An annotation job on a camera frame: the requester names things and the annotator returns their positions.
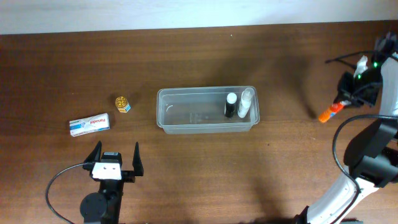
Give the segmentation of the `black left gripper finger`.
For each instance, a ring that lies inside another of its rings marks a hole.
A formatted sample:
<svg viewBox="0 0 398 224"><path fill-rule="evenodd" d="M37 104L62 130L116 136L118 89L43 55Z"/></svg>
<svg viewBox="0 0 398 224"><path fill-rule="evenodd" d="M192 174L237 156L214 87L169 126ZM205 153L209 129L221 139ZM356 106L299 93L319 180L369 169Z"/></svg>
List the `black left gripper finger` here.
<svg viewBox="0 0 398 224"><path fill-rule="evenodd" d="M138 142L136 142L136 144L135 144L132 166L134 168L135 176L143 176L144 175L144 167L143 167L142 161L141 161Z"/></svg>
<svg viewBox="0 0 398 224"><path fill-rule="evenodd" d="M98 141L93 151L84 160L84 163L99 162L101 156L101 148L102 148L102 143L101 141Z"/></svg>

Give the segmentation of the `orange bottle white cap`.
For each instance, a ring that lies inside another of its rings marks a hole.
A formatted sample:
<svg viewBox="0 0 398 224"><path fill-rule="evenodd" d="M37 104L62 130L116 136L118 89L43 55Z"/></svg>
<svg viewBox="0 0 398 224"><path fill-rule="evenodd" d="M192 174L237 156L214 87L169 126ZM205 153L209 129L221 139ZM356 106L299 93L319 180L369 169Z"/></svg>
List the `orange bottle white cap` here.
<svg viewBox="0 0 398 224"><path fill-rule="evenodd" d="M339 113L344 107L350 105L349 101L340 101L337 103L333 103L329 106L319 117L318 120L321 123L327 122L331 119L335 114Z"/></svg>

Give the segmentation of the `black bottle white cap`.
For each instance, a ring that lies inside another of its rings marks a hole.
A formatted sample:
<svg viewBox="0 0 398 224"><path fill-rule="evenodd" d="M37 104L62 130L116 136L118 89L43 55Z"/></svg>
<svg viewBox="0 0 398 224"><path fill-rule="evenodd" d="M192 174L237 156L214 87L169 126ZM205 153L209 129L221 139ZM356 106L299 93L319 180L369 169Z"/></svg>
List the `black bottle white cap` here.
<svg viewBox="0 0 398 224"><path fill-rule="evenodd" d="M224 115L227 118L232 118L234 115L234 112L236 110L236 101L237 101L237 95L235 93L229 93L226 97L226 102L224 105Z"/></svg>

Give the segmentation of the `white calamine lotion bottle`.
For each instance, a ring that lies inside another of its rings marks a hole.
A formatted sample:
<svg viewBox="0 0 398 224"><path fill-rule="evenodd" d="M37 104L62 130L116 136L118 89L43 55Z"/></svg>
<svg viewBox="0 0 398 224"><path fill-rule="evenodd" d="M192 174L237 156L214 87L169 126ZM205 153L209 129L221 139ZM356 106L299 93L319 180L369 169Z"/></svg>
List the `white calamine lotion bottle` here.
<svg viewBox="0 0 398 224"><path fill-rule="evenodd" d="M246 88L241 94L241 100L238 106L238 116L245 118L252 103L252 97L254 96L254 90L252 88Z"/></svg>

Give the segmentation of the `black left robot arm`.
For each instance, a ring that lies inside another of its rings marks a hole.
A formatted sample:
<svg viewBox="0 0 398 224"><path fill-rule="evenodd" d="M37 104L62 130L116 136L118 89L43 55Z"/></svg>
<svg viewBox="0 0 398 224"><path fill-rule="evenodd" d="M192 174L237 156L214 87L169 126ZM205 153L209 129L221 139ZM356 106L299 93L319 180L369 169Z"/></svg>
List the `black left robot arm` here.
<svg viewBox="0 0 398 224"><path fill-rule="evenodd" d="M84 160L83 168L90 177L99 182L99 190L88 194L80 204L84 223L119 223L119 214L125 183L134 183L136 177L144 175L139 143L134 147L133 170L122 170L122 155L119 152L101 152L98 142Z"/></svg>

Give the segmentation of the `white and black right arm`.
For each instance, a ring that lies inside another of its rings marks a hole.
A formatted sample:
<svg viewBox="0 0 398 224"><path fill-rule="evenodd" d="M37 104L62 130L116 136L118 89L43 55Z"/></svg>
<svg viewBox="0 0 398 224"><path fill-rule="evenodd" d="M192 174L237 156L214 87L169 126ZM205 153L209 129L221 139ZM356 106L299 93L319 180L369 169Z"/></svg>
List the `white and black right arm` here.
<svg viewBox="0 0 398 224"><path fill-rule="evenodd" d="M341 175L314 204L293 219L294 223L347 223L346 216L368 195L397 183L397 151L388 144L397 139L397 34L388 32L377 39L374 49L361 51L354 73L344 73L338 94L319 121L327 122L345 108L375 106L378 114L353 116L342 122L333 136L332 154ZM348 144L343 161L338 160L336 142L348 123L359 119L373 122Z"/></svg>

